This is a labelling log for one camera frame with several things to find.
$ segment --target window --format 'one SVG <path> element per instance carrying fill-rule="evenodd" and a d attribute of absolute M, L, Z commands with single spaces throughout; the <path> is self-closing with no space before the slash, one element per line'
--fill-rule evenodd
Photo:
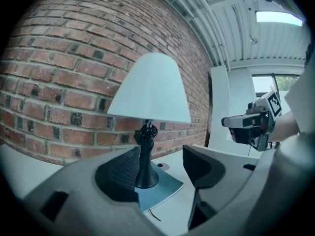
<path fill-rule="evenodd" d="M 256 12 L 257 22 L 276 22 L 302 26 L 303 21 L 292 14 L 276 11 L 258 11 Z"/>
<path fill-rule="evenodd" d="M 252 80 L 256 92 L 256 99 L 274 90 L 280 98 L 281 107 L 283 109 L 282 115 L 284 115 L 290 111 L 290 107 L 286 103 L 284 96 L 298 78 L 298 76 L 294 75 L 255 75 Z"/>

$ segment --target corrugated metal ceiling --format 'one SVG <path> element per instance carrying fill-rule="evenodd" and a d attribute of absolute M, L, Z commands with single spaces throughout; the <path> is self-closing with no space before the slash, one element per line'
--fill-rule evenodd
<path fill-rule="evenodd" d="M 258 23 L 256 11 L 284 11 L 265 0 L 173 0 L 209 53 L 214 66 L 303 68 L 310 43 L 306 24 Z"/>

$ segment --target brick wall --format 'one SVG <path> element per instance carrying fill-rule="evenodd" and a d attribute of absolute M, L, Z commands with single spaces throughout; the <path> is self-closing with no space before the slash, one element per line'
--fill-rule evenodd
<path fill-rule="evenodd" d="M 155 122 L 153 157 L 203 145 L 210 62 L 163 0 L 37 0 L 2 57 L 0 136 L 21 153 L 56 164 L 133 147 L 142 121 L 106 112 L 134 62 L 149 52 L 177 62 L 192 120 Z"/>

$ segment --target lamp stem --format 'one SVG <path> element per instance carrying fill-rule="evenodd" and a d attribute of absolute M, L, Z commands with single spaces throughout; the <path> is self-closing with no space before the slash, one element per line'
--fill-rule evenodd
<path fill-rule="evenodd" d="M 154 146 L 153 137 L 158 133 L 156 127 L 150 120 L 146 120 L 141 130 L 135 132 L 135 139 L 141 145 L 140 151 L 140 169 L 136 178 L 135 186 L 141 189 L 148 189 L 158 183 L 158 174 L 151 166 L 151 151 Z"/>

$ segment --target lamp shade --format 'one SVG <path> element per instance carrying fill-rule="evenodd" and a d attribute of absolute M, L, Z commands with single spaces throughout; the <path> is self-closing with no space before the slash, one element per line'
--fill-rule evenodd
<path fill-rule="evenodd" d="M 189 123 L 185 89 L 175 60 L 161 53 L 141 56 L 119 87 L 107 113 Z"/>

